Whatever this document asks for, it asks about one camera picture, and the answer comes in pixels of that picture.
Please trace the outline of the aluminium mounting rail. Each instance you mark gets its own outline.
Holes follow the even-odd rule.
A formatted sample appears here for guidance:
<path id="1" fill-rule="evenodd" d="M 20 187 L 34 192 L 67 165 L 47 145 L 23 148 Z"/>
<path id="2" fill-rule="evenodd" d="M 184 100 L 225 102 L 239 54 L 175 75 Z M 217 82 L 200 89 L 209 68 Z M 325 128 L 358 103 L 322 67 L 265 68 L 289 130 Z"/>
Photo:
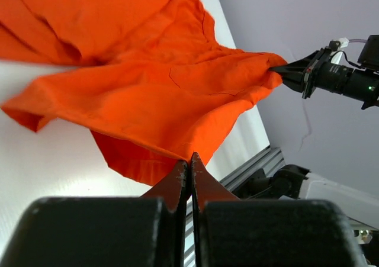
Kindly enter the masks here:
<path id="1" fill-rule="evenodd" d="M 266 176 L 272 175 L 276 170 L 285 165 L 282 151 L 279 148 L 267 147 L 257 155 L 247 160 L 237 168 L 228 168 L 221 172 L 208 165 L 207 170 L 230 192 L 237 189 L 253 174 L 263 169 Z M 182 266 L 195 266 L 194 226 L 192 213 L 192 200 L 187 201 L 187 217 L 185 223 L 184 259 Z"/>

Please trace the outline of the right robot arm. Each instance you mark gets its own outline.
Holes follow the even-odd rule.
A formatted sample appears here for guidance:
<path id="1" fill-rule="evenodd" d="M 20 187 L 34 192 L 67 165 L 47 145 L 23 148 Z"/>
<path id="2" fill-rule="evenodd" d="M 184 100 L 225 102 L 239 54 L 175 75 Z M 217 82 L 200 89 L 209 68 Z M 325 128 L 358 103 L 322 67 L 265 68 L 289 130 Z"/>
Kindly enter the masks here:
<path id="1" fill-rule="evenodd" d="M 285 86 L 299 92 L 303 99 L 316 89 L 357 100 L 362 110 L 378 106 L 378 36 L 370 35 L 357 62 L 346 59 L 344 49 L 353 39 L 340 38 L 312 54 L 284 66 L 273 66 L 272 72 L 282 77 Z M 310 170 L 286 165 L 271 177 L 257 170 L 258 179 L 244 183 L 248 199 L 313 200 L 333 202 L 351 222 L 355 240 L 362 247 L 366 266 L 378 266 L 378 199 L 357 189 L 330 181 Z"/>

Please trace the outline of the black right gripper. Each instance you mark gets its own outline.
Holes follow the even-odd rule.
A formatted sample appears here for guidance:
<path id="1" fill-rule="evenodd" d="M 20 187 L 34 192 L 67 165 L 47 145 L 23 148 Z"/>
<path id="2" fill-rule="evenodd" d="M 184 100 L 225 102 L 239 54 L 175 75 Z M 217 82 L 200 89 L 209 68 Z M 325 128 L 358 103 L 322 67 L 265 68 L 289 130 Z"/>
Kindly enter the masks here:
<path id="1" fill-rule="evenodd" d="M 310 98 L 319 88 L 362 101 L 362 110 L 377 107 L 378 51 L 363 50 L 358 59 L 359 65 L 351 67 L 332 63 L 332 56 L 330 50 L 321 49 L 295 62 L 270 67 L 269 71 L 280 73 L 283 84 L 302 93 L 304 99 Z"/>

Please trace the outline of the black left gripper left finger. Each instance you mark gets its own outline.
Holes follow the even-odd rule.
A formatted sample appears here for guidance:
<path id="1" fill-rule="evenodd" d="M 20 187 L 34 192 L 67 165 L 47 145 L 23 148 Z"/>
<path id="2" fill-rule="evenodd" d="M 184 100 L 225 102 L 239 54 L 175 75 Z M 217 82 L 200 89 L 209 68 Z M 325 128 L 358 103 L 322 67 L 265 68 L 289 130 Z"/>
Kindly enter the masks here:
<path id="1" fill-rule="evenodd" d="M 182 266 L 188 165 L 140 197 L 45 197 L 22 214 L 2 266 Z"/>

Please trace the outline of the orange shorts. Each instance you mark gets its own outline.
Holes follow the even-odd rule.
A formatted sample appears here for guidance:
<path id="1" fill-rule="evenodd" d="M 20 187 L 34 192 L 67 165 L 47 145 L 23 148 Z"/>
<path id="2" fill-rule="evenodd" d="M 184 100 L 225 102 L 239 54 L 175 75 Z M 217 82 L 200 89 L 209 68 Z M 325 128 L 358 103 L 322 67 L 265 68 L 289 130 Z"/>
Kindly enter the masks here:
<path id="1" fill-rule="evenodd" d="M 1 0 L 1 57 L 70 66 L 3 102 L 7 116 L 86 127 L 111 169 L 147 185 L 193 153 L 208 163 L 285 64 L 221 45 L 201 0 Z"/>

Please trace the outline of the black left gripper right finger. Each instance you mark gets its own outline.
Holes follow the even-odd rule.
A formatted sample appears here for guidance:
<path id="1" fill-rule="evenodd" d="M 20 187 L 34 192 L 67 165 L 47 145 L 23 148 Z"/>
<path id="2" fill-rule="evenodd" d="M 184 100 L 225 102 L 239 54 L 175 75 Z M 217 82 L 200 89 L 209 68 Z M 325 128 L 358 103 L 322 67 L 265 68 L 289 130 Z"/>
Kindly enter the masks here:
<path id="1" fill-rule="evenodd" d="M 325 200 L 241 200 L 191 158 L 197 266 L 365 266 L 347 217 Z"/>

